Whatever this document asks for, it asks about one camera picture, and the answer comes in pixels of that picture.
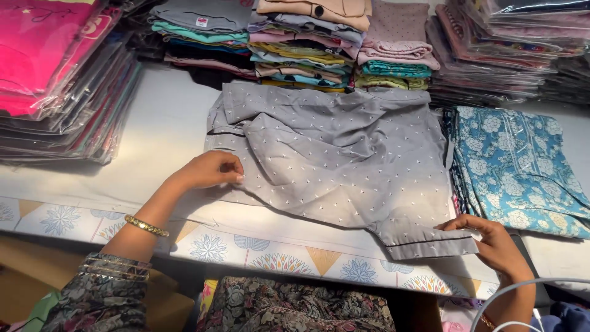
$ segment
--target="sleeve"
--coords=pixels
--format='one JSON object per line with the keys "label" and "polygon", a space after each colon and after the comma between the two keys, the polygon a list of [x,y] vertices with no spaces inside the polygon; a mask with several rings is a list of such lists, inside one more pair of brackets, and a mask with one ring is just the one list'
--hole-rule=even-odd
{"label": "sleeve", "polygon": [[145,296],[151,264],[91,253],[62,289],[42,332],[147,331]]}

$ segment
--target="white cable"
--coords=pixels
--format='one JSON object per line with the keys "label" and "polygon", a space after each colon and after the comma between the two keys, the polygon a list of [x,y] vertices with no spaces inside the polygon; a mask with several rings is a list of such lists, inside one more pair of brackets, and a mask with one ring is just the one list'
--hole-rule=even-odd
{"label": "white cable", "polygon": [[543,328],[543,322],[541,322],[541,315],[539,314],[539,310],[537,310],[537,308],[533,308],[533,316],[537,318],[537,321],[539,322],[539,327],[541,328],[541,332],[545,332],[545,329]]}
{"label": "white cable", "polygon": [[507,286],[507,287],[502,288],[501,290],[497,291],[496,293],[494,293],[494,295],[490,296],[490,298],[487,299],[486,302],[484,302],[484,304],[481,306],[481,308],[477,312],[477,314],[475,316],[475,319],[473,320],[473,324],[471,325],[471,330],[470,331],[471,332],[475,332],[476,325],[479,322],[479,319],[481,318],[481,315],[483,314],[484,310],[487,308],[488,305],[490,305],[492,303],[492,301],[494,301],[497,297],[501,296],[505,292],[509,292],[509,291],[511,291],[511,290],[513,290],[515,288],[518,288],[518,287],[524,286],[524,285],[536,284],[538,282],[553,282],[553,281],[580,282],[582,284],[590,284],[590,280],[588,280],[588,279],[578,279],[578,278],[538,278],[538,279],[533,279],[533,280],[529,280],[529,281],[523,281],[523,282],[519,282],[519,283],[510,285],[510,286]]}
{"label": "white cable", "polygon": [[533,331],[542,332],[542,331],[538,330],[536,327],[532,327],[532,326],[525,324],[521,321],[507,321],[503,324],[498,325],[498,327],[496,327],[492,332],[501,332],[503,328],[510,326],[510,325],[522,325],[522,326],[526,326],[526,327],[531,328]]}

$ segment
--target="woman's left hand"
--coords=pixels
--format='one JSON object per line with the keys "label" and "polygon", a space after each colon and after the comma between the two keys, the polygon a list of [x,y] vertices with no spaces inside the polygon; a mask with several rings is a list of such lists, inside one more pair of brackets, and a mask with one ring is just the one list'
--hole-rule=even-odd
{"label": "woman's left hand", "polygon": [[240,159],[229,152],[208,151],[193,158],[170,176],[184,189],[208,188],[222,183],[244,182],[244,168]]}

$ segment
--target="bracelet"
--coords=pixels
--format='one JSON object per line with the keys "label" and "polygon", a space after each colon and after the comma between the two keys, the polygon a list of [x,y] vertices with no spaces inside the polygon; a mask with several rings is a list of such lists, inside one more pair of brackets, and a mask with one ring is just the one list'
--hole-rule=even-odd
{"label": "bracelet", "polygon": [[163,237],[168,237],[170,235],[170,233],[167,230],[163,230],[157,227],[154,227],[148,223],[145,223],[137,218],[134,218],[133,216],[127,215],[125,216],[125,221],[135,225],[145,231],[154,233],[155,235],[159,235],[159,236],[163,236]]}
{"label": "bracelet", "polygon": [[487,325],[492,331],[496,329],[496,326],[494,325],[494,323],[492,323],[489,319],[487,319],[486,314],[481,314],[481,321]]}

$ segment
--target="hand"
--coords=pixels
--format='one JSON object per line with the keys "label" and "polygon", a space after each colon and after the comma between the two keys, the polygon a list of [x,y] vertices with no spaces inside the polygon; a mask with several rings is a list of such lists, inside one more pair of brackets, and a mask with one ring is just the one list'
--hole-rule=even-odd
{"label": "hand", "polygon": [[244,182],[244,168],[240,159],[224,151],[208,151],[193,158],[170,176],[184,189],[208,188],[222,183]]}
{"label": "hand", "polygon": [[481,242],[476,240],[479,249],[477,257],[484,264],[511,278],[513,282],[533,279],[533,272],[501,223],[470,214],[461,214],[435,228],[440,230],[460,228],[477,230],[482,235]]}

